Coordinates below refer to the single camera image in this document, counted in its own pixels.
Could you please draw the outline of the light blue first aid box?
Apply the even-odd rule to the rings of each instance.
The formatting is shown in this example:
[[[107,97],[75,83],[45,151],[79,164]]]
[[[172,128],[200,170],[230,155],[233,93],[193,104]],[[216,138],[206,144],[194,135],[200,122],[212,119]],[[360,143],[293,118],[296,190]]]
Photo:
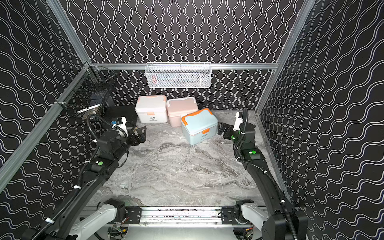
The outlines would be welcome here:
[[[207,140],[218,132],[219,121],[209,109],[183,116],[181,123],[183,134],[190,145]]]

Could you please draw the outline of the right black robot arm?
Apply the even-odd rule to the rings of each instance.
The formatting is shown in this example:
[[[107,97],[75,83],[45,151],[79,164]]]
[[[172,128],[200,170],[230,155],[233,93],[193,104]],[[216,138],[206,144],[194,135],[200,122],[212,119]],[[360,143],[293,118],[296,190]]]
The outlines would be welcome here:
[[[220,122],[218,134],[233,142],[236,162],[243,165],[256,183],[266,210],[252,200],[237,201],[233,211],[222,214],[223,224],[253,225],[244,230],[245,240],[255,240],[258,230],[261,240],[304,240],[307,237],[308,217],[297,210],[269,170],[266,159],[256,146],[256,126],[249,122],[249,111],[237,113],[234,125]]]

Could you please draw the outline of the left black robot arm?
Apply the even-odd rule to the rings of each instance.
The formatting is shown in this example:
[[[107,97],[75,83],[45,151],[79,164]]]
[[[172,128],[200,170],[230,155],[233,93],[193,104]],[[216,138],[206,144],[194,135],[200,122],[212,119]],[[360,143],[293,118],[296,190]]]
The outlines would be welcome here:
[[[119,224],[128,220],[125,203],[111,199],[105,201],[95,213],[77,222],[91,197],[116,169],[122,167],[119,160],[128,156],[129,148],[146,141],[146,127],[132,127],[125,131],[96,114],[88,115],[87,125],[90,126],[91,120],[95,119],[109,128],[100,137],[91,132],[97,146],[91,158],[81,168],[77,184],[52,216],[38,227],[25,230],[23,240],[86,240],[108,223]]]

